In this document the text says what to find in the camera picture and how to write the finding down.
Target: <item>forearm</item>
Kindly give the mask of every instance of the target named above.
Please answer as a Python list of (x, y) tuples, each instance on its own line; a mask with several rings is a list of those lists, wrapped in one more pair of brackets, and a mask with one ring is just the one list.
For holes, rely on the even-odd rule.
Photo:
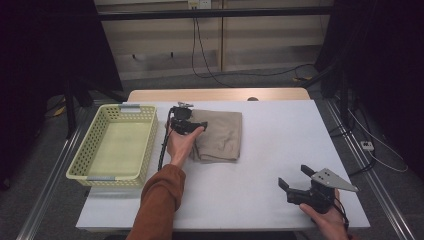
[(146, 182), (128, 240), (171, 239), (175, 211), (181, 205), (184, 172), (166, 165)]

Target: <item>yellow plastic basket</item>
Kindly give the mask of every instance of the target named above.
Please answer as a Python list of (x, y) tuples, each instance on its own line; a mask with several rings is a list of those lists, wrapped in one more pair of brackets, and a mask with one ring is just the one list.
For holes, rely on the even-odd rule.
[(157, 125), (154, 106), (101, 106), (66, 177), (84, 186), (142, 187)]

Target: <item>table top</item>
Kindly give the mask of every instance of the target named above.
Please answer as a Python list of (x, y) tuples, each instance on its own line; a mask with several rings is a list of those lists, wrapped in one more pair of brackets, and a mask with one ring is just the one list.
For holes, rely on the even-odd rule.
[[(194, 97), (199, 101), (194, 103), (197, 109), (243, 113), (242, 146), (237, 163), (187, 161), (183, 168), (187, 173), (185, 193), (174, 228), (245, 231), (314, 227), (297, 206), (287, 203), (284, 191), (277, 185), (278, 177), (286, 180), (290, 187), (303, 190), (309, 188), (310, 180), (300, 171), (300, 164), (316, 171), (330, 168), (342, 178), (348, 180), (348, 177), (315, 103), (301, 100), (307, 92), (299, 89), (140, 90), (131, 94), (130, 101), (150, 101), (150, 98), (141, 98), (165, 93), (164, 98), (171, 102), (153, 101), (158, 108), (159, 125), (164, 125), (167, 111), (175, 101), (193, 101), (190, 92), (197, 95)], [(223, 93), (230, 97), (231, 92), (235, 101), (215, 100)], [(252, 96), (271, 101), (245, 101)], [(278, 96), (297, 100), (275, 101)], [(210, 98), (214, 101), (199, 100)], [(156, 172), (163, 134), (164, 129), (159, 128), (148, 178)], [(166, 155), (164, 163), (169, 160)], [(92, 231), (130, 229), (139, 207), (140, 192), (140, 189), (92, 188), (77, 227)], [(342, 191), (341, 200), (351, 227), (369, 227), (355, 193)]]

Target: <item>beige folded towel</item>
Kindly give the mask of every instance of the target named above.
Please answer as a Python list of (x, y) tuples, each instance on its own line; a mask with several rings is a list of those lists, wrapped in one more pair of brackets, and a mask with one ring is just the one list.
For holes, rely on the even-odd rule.
[(197, 137), (191, 157), (201, 161), (235, 161), (240, 157), (242, 114), (193, 110), (191, 122), (208, 122), (205, 132)]

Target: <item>person's right hand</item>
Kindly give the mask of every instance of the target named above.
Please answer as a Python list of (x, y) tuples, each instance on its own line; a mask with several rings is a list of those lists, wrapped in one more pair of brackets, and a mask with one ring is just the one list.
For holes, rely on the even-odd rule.
[[(340, 199), (340, 193), (337, 189), (334, 190), (337, 199)], [(340, 203), (335, 200), (335, 204), (340, 208)], [(348, 235), (344, 226), (342, 215), (334, 208), (325, 214), (316, 212), (311, 206), (307, 204), (300, 204), (300, 209), (309, 215), (318, 225), (322, 235), (328, 240), (347, 240)]]
[(188, 135), (180, 135), (170, 129), (167, 144), (167, 151), (171, 156), (170, 164), (182, 168), (185, 160), (190, 154), (194, 141), (204, 130), (204, 127), (198, 127)]

